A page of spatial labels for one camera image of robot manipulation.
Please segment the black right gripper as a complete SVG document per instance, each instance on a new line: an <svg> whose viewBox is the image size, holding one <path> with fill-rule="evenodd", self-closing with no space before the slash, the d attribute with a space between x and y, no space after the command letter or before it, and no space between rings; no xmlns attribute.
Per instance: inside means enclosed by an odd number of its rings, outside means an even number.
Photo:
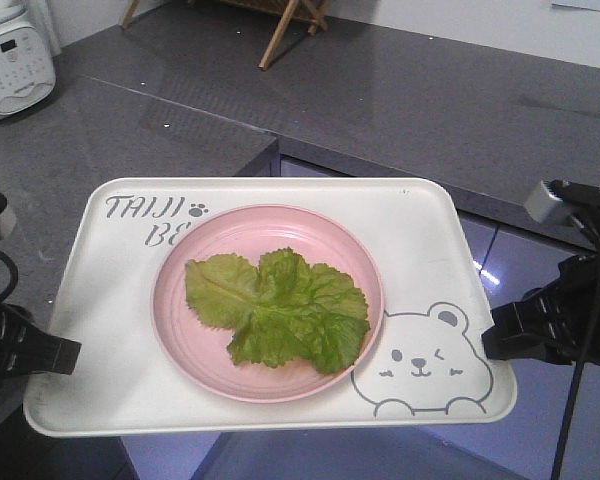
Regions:
<svg viewBox="0 0 600 480"><path fill-rule="evenodd" d="M600 365L600 208L579 207L569 223L594 251L560 262L551 294L533 289L491 310L493 325L481 335L488 359Z"/></svg>

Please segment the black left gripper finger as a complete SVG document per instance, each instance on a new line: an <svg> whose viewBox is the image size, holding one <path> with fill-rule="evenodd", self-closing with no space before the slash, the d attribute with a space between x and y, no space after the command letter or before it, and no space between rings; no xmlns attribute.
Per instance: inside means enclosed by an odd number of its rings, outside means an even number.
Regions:
<svg viewBox="0 0 600 480"><path fill-rule="evenodd" d="M0 387L9 379L39 373L71 375L80 350L79 342L38 328L26 309L0 305Z"/></svg>

